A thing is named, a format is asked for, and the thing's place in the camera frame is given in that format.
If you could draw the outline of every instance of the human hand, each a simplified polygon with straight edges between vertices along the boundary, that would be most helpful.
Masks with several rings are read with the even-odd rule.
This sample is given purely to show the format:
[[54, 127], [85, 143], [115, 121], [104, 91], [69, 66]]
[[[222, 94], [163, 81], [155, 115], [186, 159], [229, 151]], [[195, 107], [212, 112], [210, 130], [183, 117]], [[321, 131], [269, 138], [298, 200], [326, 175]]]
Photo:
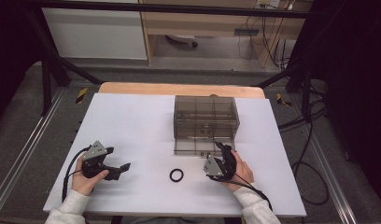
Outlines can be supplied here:
[[92, 192], [94, 186], [100, 182], [100, 180], [104, 179], [108, 175], [109, 171], [104, 170], [93, 178], [87, 178], [80, 171], [82, 170], [83, 155], [78, 159], [76, 171], [79, 172], [73, 174], [71, 189], [88, 196]]
[[[231, 152], [234, 155], [234, 158], [236, 159], [236, 163], [237, 163], [236, 164], [236, 174], [233, 176], [232, 181], [238, 182], [241, 184], [245, 184], [245, 185], [247, 185], [246, 182], [253, 183], [254, 182], [254, 174], [249, 169], [246, 162], [242, 161], [242, 159], [240, 158], [239, 154], [236, 151], [232, 150]], [[235, 185], [235, 184], [230, 184], [230, 183], [222, 183], [222, 184], [233, 192], [235, 192], [237, 189], [241, 188], [241, 186]]]

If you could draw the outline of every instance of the black metal frame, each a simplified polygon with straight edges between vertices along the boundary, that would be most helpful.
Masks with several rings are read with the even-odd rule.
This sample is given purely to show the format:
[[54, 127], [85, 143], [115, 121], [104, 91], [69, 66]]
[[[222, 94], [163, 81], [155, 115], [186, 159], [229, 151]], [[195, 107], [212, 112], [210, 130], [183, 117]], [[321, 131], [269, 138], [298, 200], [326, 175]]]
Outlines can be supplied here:
[[[268, 10], [258, 8], [240, 7], [198, 7], [198, 6], [178, 6], [178, 5], [155, 5], [155, 4], [130, 4], [130, 3], [108, 3], [108, 2], [85, 2], [85, 1], [61, 1], [61, 0], [25, 0], [22, 1], [22, 12], [37, 34], [42, 47], [42, 67], [44, 85], [44, 110], [43, 115], [51, 106], [51, 89], [49, 75], [52, 74], [59, 86], [68, 86], [71, 82], [64, 68], [70, 69], [78, 75], [88, 79], [94, 84], [102, 84], [104, 81], [93, 77], [66, 59], [62, 58], [45, 31], [42, 29], [38, 18], [35, 16], [36, 8], [68, 8], [68, 9], [88, 9], [88, 10], [109, 10], [109, 11], [139, 11], [139, 12], [163, 12], [163, 13], [185, 13], [185, 14], [208, 14], [208, 15], [228, 15], [228, 16], [252, 16], [252, 17], [273, 17], [273, 18], [297, 18], [297, 19], [321, 19], [325, 14], [309, 11], [291, 10]], [[295, 65], [275, 77], [272, 77], [256, 87], [264, 88], [282, 77], [290, 76], [291, 73], [300, 69], [300, 65]]]

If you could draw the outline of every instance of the black rubber ring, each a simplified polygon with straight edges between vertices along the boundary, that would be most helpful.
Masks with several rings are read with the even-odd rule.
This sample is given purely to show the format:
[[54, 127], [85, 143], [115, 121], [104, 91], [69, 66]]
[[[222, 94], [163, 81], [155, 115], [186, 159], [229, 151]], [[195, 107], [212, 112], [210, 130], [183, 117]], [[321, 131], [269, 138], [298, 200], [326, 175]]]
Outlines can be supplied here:
[[[181, 173], [181, 177], [180, 177], [179, 179], [177, 179], [177, 180], [173, 179], [173, 173], [174, 173], [175, 171], [179, 171], [179, 172]], [[170, 179], [171, 179], [173, 182], [179, 182], [179, 181], [181, 181], [182, 177], [184, 177], [184, 172], [182, 172], [181, 169], [174, 169], [174, 170], [172, 170], [171, 173], [170, 173]]]

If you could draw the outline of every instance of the white tabletop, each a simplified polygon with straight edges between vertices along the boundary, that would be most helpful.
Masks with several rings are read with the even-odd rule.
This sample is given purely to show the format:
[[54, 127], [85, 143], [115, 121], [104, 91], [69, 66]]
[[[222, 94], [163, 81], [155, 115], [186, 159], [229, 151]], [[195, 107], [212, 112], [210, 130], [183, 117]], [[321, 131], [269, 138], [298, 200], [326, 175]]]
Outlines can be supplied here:
[[[304, 217], [269, 101], [235, 101], [240, 119], [236, 149], [253, 170], [258, 189], [270, 199], [278, 217]], [[95, 187], [86, 213], [240, 217], [242, 206], [234, 195], [205, 176], [205, 159], [174, 155], [174, 104], [173, 95], [96, 93], [44, 211], [61, 204], [64, 174], [72, 158], [99, 140], [103, 146], [115, 148], [106, 156], [105, 165], [132, 165], [118, 181], [102, 181]], [[169, 178], [175, 168], [184, 172], [178, 183]]]

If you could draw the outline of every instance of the floor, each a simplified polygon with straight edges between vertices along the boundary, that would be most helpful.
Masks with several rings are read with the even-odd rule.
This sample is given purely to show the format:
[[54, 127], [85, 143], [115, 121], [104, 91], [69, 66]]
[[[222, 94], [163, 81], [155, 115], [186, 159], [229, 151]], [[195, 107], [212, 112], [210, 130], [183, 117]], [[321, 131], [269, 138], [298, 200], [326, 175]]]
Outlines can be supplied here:
[[[250, 56], [249, 40], [246, 38], [197, 37], [198, 48], [189, 44], [177, 43], [165, 36], [159, 36], [152, 65], [119, 64], [109, 67], [90, 67], [84, 69], [96, 77], [109, 81], [129, 82], [166, 82], [188, 84], [217, 84], [249, 86], [257, 84], [279, 72], [270, 65], [268, 68], [258, 67], [258, 59]], [[0, 120], [0, 192], [10, 192], [5, 203], [0, 203], [0, 223], [43, 223], [47, 215], [42, 207], [49, 195], [49, 188], [56, 180], [66, 152], [71, 147], [77, 135], [77, 130], [92, 99], [92, 94], [98, 91], [98, 86], [85, 82], [77, 75], [70, 74], [74, 79], [69, 88], [57, 88], [62, 94], [62, 100], [55, 107], [49, 124], [43, 130], [36, 142], [27, 142], [38, 122], [43, 119], [41, 70], [34, 66], [27, 72], [17, 94], [12, 99], [6, 114]], [[324, 83], [314, 80], [315, 88], [324, 90]], [[270, 99], [277, 124], [283, 124], [299, 116], [297, 102], [301, 99], [299, 93], [287, 94], [286, 79], [276, 82], [264, 89], [266, 98]], [[79, 90], [88, 87], [81, 104], [75, 104]], [[277, 94], [282, 101], [277, 103]], [[311, 99], [319, 100], [316, 95]], [[323, 111], [324, 104], [317, 104], [314, 112]], [[281, 130], [283, 144], [288, 154], [289, 163], [296, 162], [307, 140], [310, 125]], [[303, 161], [314, 169], [321, 170], [316, 160], [315, 148], [322, 149], [327, 162], [332, 168], [335, 179], [343, 191], [346, 203], [351, 208], [356, 222], [347, 223], [381, 223], [381, 202], [369, 186], [360, 167], [345, 160], [342, 148], [330, 118], [321, 116], [313, 122], [313, 135], [316, 137], [306, 150]], [[24, 146], [32, 146], [32, 153], [17, 172], [18, 176], [7, 176], [12, 165], [24, 152]], [[2, 183], [14, 178], [16, 183], [11, 188]], [[324, 201], [327, 196], [323, 181], [307, 167], [300, 167], [297, 181], [301, 194], [312, 202]], [[332, 194], [323, 205], [304, 202], [307, 217], [306, 223], [342, 223]], [[107, 222], [110, 217], [90, 217], [95, 223]], [[283, 220], [283, 222], [301, 223], [300, 218]]]

